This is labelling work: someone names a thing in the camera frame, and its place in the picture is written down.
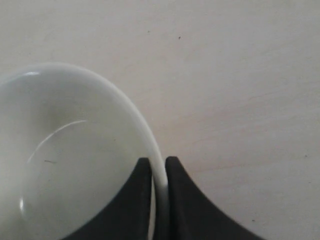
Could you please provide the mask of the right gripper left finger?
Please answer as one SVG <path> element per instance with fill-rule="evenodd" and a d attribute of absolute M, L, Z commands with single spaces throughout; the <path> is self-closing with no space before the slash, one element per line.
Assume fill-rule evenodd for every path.
<path fill-rule="evenodd" d="M 151 214 L 152 170 L 140 158 L 112 201 L 66 240 L 147 240 Z"/>

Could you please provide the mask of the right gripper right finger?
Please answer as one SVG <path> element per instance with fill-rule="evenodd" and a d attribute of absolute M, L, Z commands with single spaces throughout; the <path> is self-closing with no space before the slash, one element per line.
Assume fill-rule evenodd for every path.
<path fill-rule="evenodd" d="M 176 156 L 154 159 L 156 240 L 259 240 L 214 205 Z"/>

